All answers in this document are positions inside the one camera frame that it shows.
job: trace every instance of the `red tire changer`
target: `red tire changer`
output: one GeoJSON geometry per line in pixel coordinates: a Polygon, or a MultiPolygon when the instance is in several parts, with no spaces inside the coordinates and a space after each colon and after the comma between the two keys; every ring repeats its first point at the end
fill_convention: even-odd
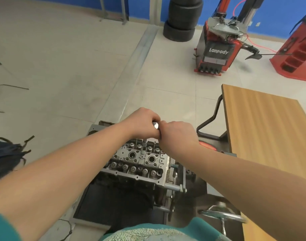
{"type": "Polygon", "coordinates": [[[203,26],[197,48],[195,48],[195,72],[221,76],[232,64],[240,49],[252,52],[247,57],[260,59],[259,49],[239,39],[247,32],[247,27],[263,0],[246,0],[238,17],[226,19],[230,0],[220,0],[218,7],[203,26]]]}

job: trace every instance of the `red machine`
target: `red machine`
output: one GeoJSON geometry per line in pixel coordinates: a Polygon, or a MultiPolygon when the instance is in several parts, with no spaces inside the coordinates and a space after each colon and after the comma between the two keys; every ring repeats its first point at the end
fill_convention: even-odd
{"type": "Polygon", "coordinates": [[[247,27],[263,0],[246,0],[238,17],[226,19],[230,0],[220,0],[212,17],[204,24],[196,54],[195,72],[221,76],[232,64],[240,49],[253,53],[247,57],[260,59],[259,50],[239,40],[247,32],[247,27]]]}
{"type": "Polygon", "coordinates": [[[282,76],[306,81],[306,16],[298,24],[300,22],[302,24],[278,51],[284,55],[275,55],[270,61],[282,76]]]}

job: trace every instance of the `wooden table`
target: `wooden table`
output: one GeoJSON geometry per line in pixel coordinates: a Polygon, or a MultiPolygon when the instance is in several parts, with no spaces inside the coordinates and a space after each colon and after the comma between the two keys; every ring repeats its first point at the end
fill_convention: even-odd
{"type": "MultiPolygon", "coordinates": [[[[222,96],[227,132],[218,140],[227,138],[239,158],[306,178],[306,114],[297,100],[231,85],[222,96]]],[[[243,233],[245,241],[274,240],[250,220],[243,233]]]]}

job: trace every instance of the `person's right hand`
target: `person's right hand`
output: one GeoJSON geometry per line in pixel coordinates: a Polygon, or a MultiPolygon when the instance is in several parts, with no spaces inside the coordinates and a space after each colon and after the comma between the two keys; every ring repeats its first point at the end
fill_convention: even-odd
{"type": "Polygon", "coordinates": [[[195,145],[199,145],[199,139],[195,129],[186,122],[159,122],[161,139],[159,145],[170,157],[176,161],[186,158],[187,153],[195,145]]]}

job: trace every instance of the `person's left hand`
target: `person's left hand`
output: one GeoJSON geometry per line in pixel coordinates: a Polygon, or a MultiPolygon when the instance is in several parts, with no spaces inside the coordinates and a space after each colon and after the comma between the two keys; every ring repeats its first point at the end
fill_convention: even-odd
{"type": "Polygon", "coordinates": [[[159,139],[160,131],[156,129],[152,122],[159,122],[160,116],[150,109],[141,107],[124,119],[121,123],[130,130],[132,138],[159,139]]]}

